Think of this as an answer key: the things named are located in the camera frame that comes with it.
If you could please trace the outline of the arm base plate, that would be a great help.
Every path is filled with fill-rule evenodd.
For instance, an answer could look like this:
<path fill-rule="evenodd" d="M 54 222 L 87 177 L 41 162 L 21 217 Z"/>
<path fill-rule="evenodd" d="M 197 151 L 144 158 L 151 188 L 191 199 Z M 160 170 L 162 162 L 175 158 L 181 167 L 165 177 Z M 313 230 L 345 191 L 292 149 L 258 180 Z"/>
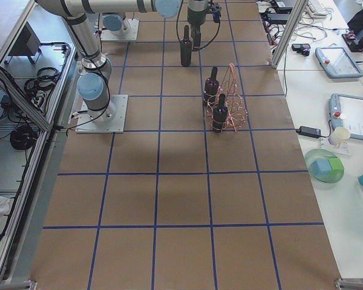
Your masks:
<path fill-rule="evenodd" d="M 75 127 L 79 134 L 122 134 L 125 128 L 126 110 L 128 107 L 128 95 L 112 95 L 111 101 L 99 118 L 102 111 L 89 111 L 79 115 L 78 127 Z"/>
<path fill-rule="evenodd" d="M 112 21 L 103 23 L 101 40 L 103 42 L 135 42 L 139 30 L 138 19 Z"/>

